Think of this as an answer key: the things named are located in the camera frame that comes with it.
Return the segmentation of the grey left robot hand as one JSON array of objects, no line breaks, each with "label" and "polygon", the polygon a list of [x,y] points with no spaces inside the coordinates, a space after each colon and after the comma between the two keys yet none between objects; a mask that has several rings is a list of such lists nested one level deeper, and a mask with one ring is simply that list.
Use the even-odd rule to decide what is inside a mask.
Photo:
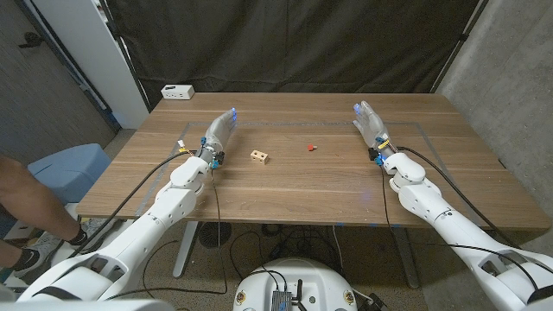
[{"label": "grey left robot hand", "polygon": [[205,134],[205,143],[196,152],[196,156],[205,162],[212,162],[222,152],[237,126],[237,112],[234,107],[215,118]]}]

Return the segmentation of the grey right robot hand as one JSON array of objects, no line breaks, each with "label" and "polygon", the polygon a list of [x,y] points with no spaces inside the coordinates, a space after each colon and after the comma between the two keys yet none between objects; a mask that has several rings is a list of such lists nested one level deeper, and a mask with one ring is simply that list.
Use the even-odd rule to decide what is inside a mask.
[{"label": "grey right robot hand", "polygon": [[366,101],[356,103],[353,110],[353,124],[370,149],[377,151],[384,159],[397,153],[384,122]]}]

